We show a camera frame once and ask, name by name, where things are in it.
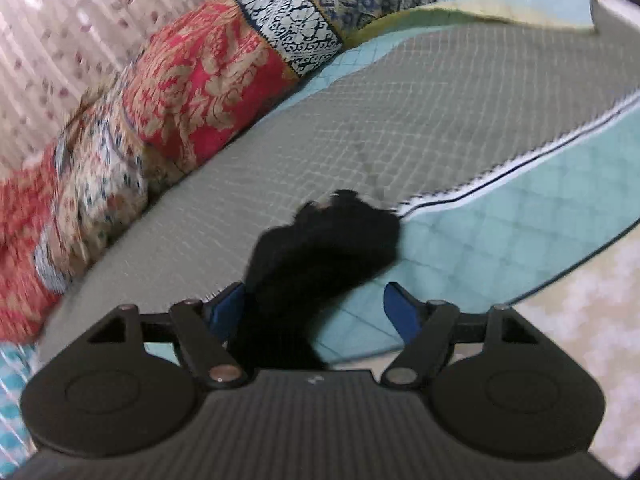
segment bed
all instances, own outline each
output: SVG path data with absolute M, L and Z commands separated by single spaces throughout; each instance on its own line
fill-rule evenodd
M 261 231 L 338 187 L 394 208 L 404 227 L 398 263 L 319 322 L 316 349 L 330 362 L 399 347 L 382 312 L 388 281 L 482 312 L 571 272 L 640 218 L 631 199 L 638 34 L 591 6 L 451 0 L 362 28 L 350 50 L 169 190 L 72 285 L 39 340 L 40 359 L 116 304 L 159 312 L 215 294 L 242 275 Z M 508 80 L 517 84 L 505 88 Z M 523 312 L 544 324 L 556 308 L 528 299 Z M 632 452 L 614 454 L 601 456 L 619 472 L 632 467 Z

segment white curtain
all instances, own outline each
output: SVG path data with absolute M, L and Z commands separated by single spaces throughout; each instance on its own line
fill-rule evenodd
M 57 133 L 88 85 L 203 0 L 0 0 L 0 179 Z

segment bedding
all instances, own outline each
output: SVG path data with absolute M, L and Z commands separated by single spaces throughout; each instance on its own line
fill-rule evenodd
M 354 32 L 346 43 L 353 48 L 320 69 L 295 94 L 279 104 L 270 115 L 277 114 L 303 98 L 327 88 L 332 82 L 379 60 L 402 40 L 416 32 L 437 30 L 437 27 L 496 20 L 521 25 L 547 26 L 562 30 L 593 30 L 591 0 L 498 0 L 491 4 L 491 13 L 484 11 L 486 0 L 449 0 L 440 4 L 420 6 L 407 12 L 380 18 Z M 455 8 L 451 4 L 459 2 Z M 533 13 L 536 19 L 532 22 Z
M 163 27 L 83 97 L 39 165 L 1 185 L 0 339 L 32 340 L 149 200 L 335 56 L 344 37 L 428 1 L 209 0 Z
M 0 180 L 42 153 L 84 91 L 204 0 L 0 0 Z
M 608 14 L 600 14 L 600 11 L 594 12 L 599 33 L 530 29 L 486 22 L 453 23 L 451 26 L 390 32 L 340 54 L 313 76 L 304 89 L 250 128 L 213 161 L 170 190 L 142 222 L 134 225 L 106 253 L 82 282 L 73 286 L 48 324 L 41 341 L 43 358 L 54 355 L 114 304 L 133 301 L 143 311 L 154 312 L 166 309 L 172 301 L 183 297 L 205 297 L 215 293 L 242 275 L 245 258 L 263 229 L 286 223 L 301 203 L 322 200 L 327 190 L 337 187 L 356 189 L 374 205 L 394 206 L 402 196 L 410 196 L 420 188 L 425 189 L 424 186 L 433 186 L 431 191 L 454 186 L 448 192 L 450 203 L 447 206 L 426 204 L 428 196 L 416 198 L 424 202 L 420 210 L 429 212 L 406 218 L 402 261 L 378 280 L 354 291 L 335 314 L 322 320 L 316 348 L 328 360 L 355 358 L 399 344 L 380 303 L 380 287 L 388 280 L 402 282 L 418 297 L 441 295 L 455 300 L 467 310 L 479 312 L 493 302 L 526 293 L 571 266 L 619 233 L 638 213 L 632 207 L 634 201 L 626 199 L 626 192 L 610 193 L 606 204 L 598 205 L 602 186 L 594 186 L 593 182 L 598 180 L 599 174 L 598 171 L 589 172 L 590 166 L 585 166 L 585 160 L 597 156 L 594 164 L 598 166 L 594 168 L 603 168 L 607 174 L 617 171 L 611 174 L 616 180 L 610 180 L 611 189 L 615 189 L 613 183 L 615 186 L 620 183 L 618 177 L 624 179 L 633 174 L 630 164 L 637 159 L 634 140 L 637 127 L 631 105 L 640 75 L 633 72 L 633 67 L 638 66 L 635 61 L 637 50 L 633 43 L 626 43 L 635 41 L 635 36 L 626 39 L 626 34 L 635 32 L 624 26 L 616 32 L 621 23 L 612 21 Z M 451 40 L 461 31 L 464 31 L 465 41 L 450 41 L 451 48 L 442 51 L 434 48 L 439 41 Z M 513 39 L 512 32 L 542 34 L 541 38 L 545 39 L 532 44 L 545 44 L 548 48 L 528 49 L 526 62 L 501 56 L 503 61 L 498 68 L 490 71 L 497 79 L 491 84 L 499 88 L 502 78 L 508 78 L 508 81 L 519 81 L 530 88 L 532 85 L 527 81 L 536 80 L 546 86 L 542 82 L 547 77 L 549 84 L 552 83 L 548 88 L 558 88 L 553 91 L 551 101 L 540 100 L 540 96 L 536 101 L 516 91 L 510 94 L 521 96 L 517 99 L 522 105 L 529 104 L 534 108 L 535 104 L 548 109 L 550 114 L 556 113 L 559 103 L 567 99 L 566 106 L 574 114 L 573 125 L 554 126 L 552 114 L 549 116 L 550 136 L 537 141 L 544 144 L 551 140 L 548 145 L 554 147 L 547 153 L 544 164 L 541 163 L 543 157 L 527 158 L 527 153 L 531 154 L 535 149 L 519 147 L 518 134 L 511 130 L 506 135 L 510 142 L 515 142 L 510 144 L 511 156 L 524 162 L 521 173 L 502 171 L 503 167 L 492 173 L 490 167 L 495 161 L 489 161 L 484 169 L 477 168 L 477 171 L 481 173 L 490 168 L 487 175 L 499 176 L 497 186 L 491 190 L 487 186 L 473 189 L 465 198 L 458 193 L 461 188 L 458 186 L 460 181 L 456 181 L 457 173 L 446 171 L 444 164 L 451 154 L 457 154 L 454 161 L 463 160 L 463 143 L 460 143 L 461 152 L 457 152 L 455 146 L 448 148 L 449 154 L 433 150 L 438 152 L 438 158 L 444 157 L 442 162 L 429 158 L 433 157 L 430 153 L 425 155 L 429 164 L 413 160 L 411 156 L 419 147 L 416 142 L 431 139 L 432 129 L 440 131 L 420 125 L 427 121 L 436 124 L 448 107 L 451 114 L 457 115 L 447 117 L 461 121 L 458 123 L 460 132 L 465 131 L 465 124 L 473 124 L 472 118 L 478 118 L 477 114 L 472 114 L 476 109 L 472 106 L 473 101 L 466 99 L 482 97 L 465 97 L 464 92 L 447 93 L 447 85 L 454 86 L 455 82 L 437 76 L 440 70 L 437 60 L 450 59 L 442 63 L 444 66 L 452 65 L 455 60 L 455 66 L 460 67 L 462 73 L 476 73 L 470 72 L 466 63 L 470 63 L 472 70 L 480 70 L 478 65 L 482 63 L 473 63 L 473 55 L 467 57 L 463 55 L 464 48 L 454 47 L 466 44 L 466 39 L 473 38 L 473 34 L 485 38 L 489 31 L 493 31 L 494 40 L 502 38 L 501 41 L 505 41 L 502 47 L 506 49 Z M 483 59 L 490 60 L 491 52 L 500 49 L 499 42 L 491 46 L 490 52 L 482 54 Z M 601 49 L 605 52 L 602 57 L 598 54 Z M 412 65 L 411 59 L 423 63 L 425 56 L 421 54 L 424 52 L 430 53 L 434 65 L 421 68 L 422 71 L 411 70 L 417 66 Z M 629 79 L 616 76 L 622 62 L 612 57 L 613 52 L 616 56 L 631 56 L 624 64 L 631 70 Z M 583 59 L 583 62 L 591 59 L 590 67 L 604 63 L 602 70 L 610 75 L 597 75 L 582 70 L 582 66 L 580 70 L 572 68 L 571 58 Z M 568 63 L 564 67 L 566 72 L 559 68 L 559 59 L 563 66 Z M 536 64 L 539 64 L 539 70 L 529 73 Z M 395 70 L 395 76 L 391 74 L 403 66 L 408 67 L 407 70 L 403 68 Z M 530 75 L 527 79 L 513 78 L 514 73 Z M 563 86 L 564 79 L 571 84 Z M 596 96 L 579 96 L 583 88 L 599 88 L 600 79 L 602 92 L 596 92 Z M 429 84 L 438 86 L 448 95 L 450 103 L 426 98 L 425 88 L 430 88 Z M 408 98 L 410 92 L 415 95 Z M 464 106 L 453 104 L 457 95 L 461 99 L 458 103 L 464 100 Z M 492 113 L 490 110 L 498 110 L 492 117 L 494 127 L 483 132 L 471 130 L 470 133 L 479 146 L 482 138 L 489 140 L 501 127 L 510 124 L 508 116 L 505 118 L 505 113 L 499 111 L 499 94 L 491 95 L 494 98 L 486 102 L 484 109 L 487 114 Z M 609 105 L 603 102 L 598 111 L 597 103 L 601 98 L 609 99 Z M 412 115 L 414 108 L 409 106 L 414 99 L 421 103 L 415 107 L 418 113 L 415 116 Z M 581 108 L 584 99 L 592 100 L 594 109 Z M 376 111 L 376 104 L 380 107 L 381 101 L 389 104 L 382 108 L 386 111 L 382 122 L 377 119 L 379 112 Z M 393 102 L 403 105 L 394 107 Z M 323 106 L 332 109 L 328 120 L 322 120 L 326 115 L 318 111 Z M 360 115 L 357 107 L 370 108 L 366 115 Z M 459 108 L 468 108 L 466 121 L 461 120 L 465 116 Z M 402 114 L 395 114 L 394 110 L 402 110 Z M 420 114 L 423 113 L 428 114 L 428 118 L 422 118 Z M 594 122 L 594 119 L 604 119 L 604 124 Z M 584 124 L 594 128 L 581 130 Z M 559 138 L 569 141 L 570 149 L 562 152 L 553 144 L 551 132 L 554 128 L 566 130 Z M 406 133 L 409 129 L 420 135 Z M 396 143 L 400 147 L 399 153 L 387 151 L 394 147 L 394 142 L 386 140 L 385 136 L 396 132 L 405 132 L 404 142 Z M 446 137 L 435 136 L 434 140 L 446 142 Z M 404 164 L 407 157 L 412 162 Z M 428 176 L 431 166 L 441 168 L 432 181 Z M 423 178 L 412 180 L 413 173 L 419 171 L 424 173 Z M 398 181 L 390 180 L 388 176 L 396 176 Z M 444 178 L 449 180 L 439 184 Z M 559 186 L 558 181 L 563 178 L 571 186 Z M 575 185 L 582 181 L 584 185 Z M 590 186 L 593 187 L 591 194 L 585 192 Z M 598 214 L 591 211 L 596 206 Z M 540 234 L 544 235 L 541 247 L 545 251 L 553 249 L 553 257 L 537 250 Z M 472 240 L 470 235 L 475 235 L 476 239 Z M 531 246 L 536 250 L 529 252 L 527 248 Z M 146 262 L 149 258 L 154 261 L 153 271 L 148 270 Z

